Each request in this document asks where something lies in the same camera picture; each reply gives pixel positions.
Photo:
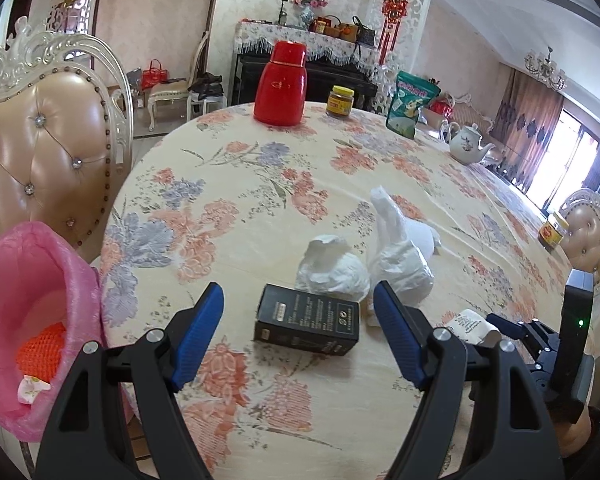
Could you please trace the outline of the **right hand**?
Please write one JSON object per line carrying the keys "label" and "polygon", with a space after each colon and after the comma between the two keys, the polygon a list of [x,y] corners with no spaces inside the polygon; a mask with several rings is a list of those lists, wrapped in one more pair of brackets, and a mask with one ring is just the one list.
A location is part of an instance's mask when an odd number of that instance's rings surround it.
{"label": "right hand", "polygon": [[585,408],[577,422],[573,424],[562,420],[557,415],[552,416],[554,430],[558,442],[560,456],[569,457],[580,451],[596,433],[600,426],[600,411],[589,406]]}

